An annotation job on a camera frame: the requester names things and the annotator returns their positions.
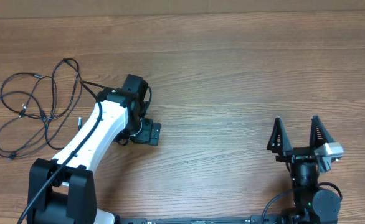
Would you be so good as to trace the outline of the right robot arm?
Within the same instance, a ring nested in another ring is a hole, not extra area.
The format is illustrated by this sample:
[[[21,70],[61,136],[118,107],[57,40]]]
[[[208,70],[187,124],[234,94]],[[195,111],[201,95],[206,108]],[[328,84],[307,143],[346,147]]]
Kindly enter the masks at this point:
[[[261,222],[265,223],[268,209],[274,202],[292,194],[294,207],[282,210],[276,217],[277,223],[337,223],[342,192],[336,185],[319,182],[318,178],[331,170],[333,162],[342,158],[344,149],[325,129],[320,117],[311,118],[309,145],[305,147],[292,147],[282,119],[275,118],[267,150],[276,154],[277,162],[286,165],[292,189],[269,201]]]

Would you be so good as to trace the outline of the black cable white tag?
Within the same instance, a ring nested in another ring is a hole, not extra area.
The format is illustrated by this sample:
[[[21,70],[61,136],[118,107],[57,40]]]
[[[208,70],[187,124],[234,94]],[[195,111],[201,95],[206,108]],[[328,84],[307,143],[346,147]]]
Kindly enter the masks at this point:
[[[7,92],[7,93],[4,93],[4,87],[13,79],[13,78],[16,78],[18,76],[28,76],[28,77],[34,77],[37,79],[36,81],[36,84],[34,85],[34,87],[32,88],[31,92],[28,93],[28,92],[24,92],[24,91],[10,91],[10,92]],[[55,82],[55,79],[53,76],[42,76],[42,75],[39,75],[37,73],[32,73],[32,72],[18,72],[18,73],[14,73],[12,74],[11,76],[7,77],[3,83],[1,84],[1,87],[0,87],[0,100],[1,100],[1,103],[7,108],[9,109],[10,111],[12,112],[15,112],[18,114],[18,116],[20,118],[22,117],[28,117],[28,118],[32,118],[32,119],[39,119],[43,122],[46,122],[46,121],[51,121],[53,119],[56,119],[57,117],[54,117],[54,116],[47,116],[44,112],[44,110],[42,109],[38,99],[34,96],[34,92],[37,88],[37,86],[39,85],[39,83],[43,80],[43,79],[46,79],[46,78],[49,78],[50,81],[51,81],[51,89],[52,89],[52,110],[55,110],[56,109],[56,94],[57,94],[57,87],[56,87],[56,82]],[[9,96],[9,95],[13,95],[13,94],[22,94],[22,95],[27,95],[28,98],[26,100],[26,103],[23,104],[22,106],[22,109],[20,111],[17,111],[15,110],[14,108],[10,107],[6,101],[5,101],[5,97],[6,96]],[[33,100],[38,109],[39,109],[39,115],[34,115],[34,114],[27,114],[26,111],[27,111],[27,107],[29,106],[29,103],[30,101]]]

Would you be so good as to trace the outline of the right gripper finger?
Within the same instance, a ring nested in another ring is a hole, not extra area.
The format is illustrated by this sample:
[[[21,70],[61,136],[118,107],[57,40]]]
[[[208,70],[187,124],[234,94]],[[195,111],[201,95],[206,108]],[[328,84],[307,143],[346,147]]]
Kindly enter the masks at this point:
[[[279,156],[286,156],[293,150],[281,117],[275,118],[273,130],[267,144],[267,150]]]
[[[335,140],[326,130],[319,116],[311,118],[310,147],[318,148],[325,143],[334,143]]]

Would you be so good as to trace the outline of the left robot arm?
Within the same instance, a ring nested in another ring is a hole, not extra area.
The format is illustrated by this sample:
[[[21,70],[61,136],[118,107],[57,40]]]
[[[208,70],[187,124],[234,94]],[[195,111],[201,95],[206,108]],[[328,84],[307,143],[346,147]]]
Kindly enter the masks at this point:
[[[104,87],[86,123],[51,160],[37,159],[29,172],[27,223],[129,223],[99,209],[96,169],[111,143],[157,146],[161,125],[146,118],[151,93],[139,76],[127,75],[121,88]]]

